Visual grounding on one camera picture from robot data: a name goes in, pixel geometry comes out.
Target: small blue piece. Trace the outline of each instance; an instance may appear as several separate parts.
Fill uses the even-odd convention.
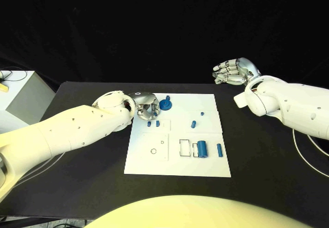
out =
[[[207,158],[208,157],[208,153],[207,153],[207,142],[205,141],[199,141],[198,142],[198,154],[199,154],[199,158]]]
[[[221,144],[218,143],[218,156],[223,157]]]
[[[195,126],[197,126],[197,121],[194,120],[194,121],[192,121],[191,128],[195,128]]]
[[[169,110],[173,106],[172,102],[171,102],[171,96],[166,96],[166,99],[160,101],[160,109],[163,111]]]

